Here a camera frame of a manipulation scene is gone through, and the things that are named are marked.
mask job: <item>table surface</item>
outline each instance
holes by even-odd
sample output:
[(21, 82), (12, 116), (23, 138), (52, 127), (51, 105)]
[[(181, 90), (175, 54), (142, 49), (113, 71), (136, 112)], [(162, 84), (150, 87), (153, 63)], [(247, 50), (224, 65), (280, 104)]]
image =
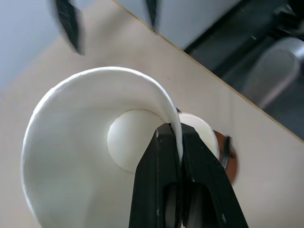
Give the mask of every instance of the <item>table surface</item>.
[(110, 0), (84, 14), (85, 56), (58, 38), (1, 94), (0, 226), (34, 228), (20, 181), (25, 129), (42, 96), (74, 73), (128, 67), (156, 79), (182, 111), (233, 138), (234, 190), (249, 227), (303, 227), (304, 144), (181, 50)]

